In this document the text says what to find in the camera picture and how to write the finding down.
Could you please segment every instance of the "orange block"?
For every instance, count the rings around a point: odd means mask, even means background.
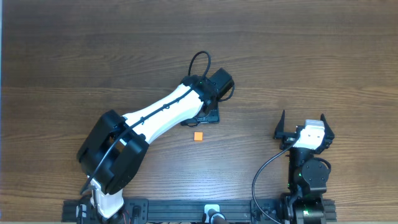
[[[195,132],[193,136],[194,141],[203,141],[203,132]]]

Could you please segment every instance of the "wooden tabletop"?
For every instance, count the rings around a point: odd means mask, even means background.
[[[85,175],[76,153],[107,110],[136,111],[171,93],[199,50],[209,75],[234,78],[221,123],[179,125],[154,141],[124,195],[251,199],[278,153],[282,110],[293,131],[321,113],[336,134],[325,198],[340,221],[398,211],[398,2],[7,0],[1,80],[2,221],[59,221]],[[201,74],[205,57],[195,62]],[[204,141],[194,142],[193,132]],[[286,192],[288,159],[257,195]]]

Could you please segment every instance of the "brown wood surface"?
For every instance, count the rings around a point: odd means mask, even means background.
[[[125,196],[251,199],[286,109],[289,131],[325,113],[336,134],[322,157],[340,221],[398,220],[397,1],[4,0],[3,11],[2,221],[59,221],[99,116],[168,95],[199,50],[210,74],[236,82],[221,123],[154,141]],[[287,164],[264,171],[258,197],[286,191]]]

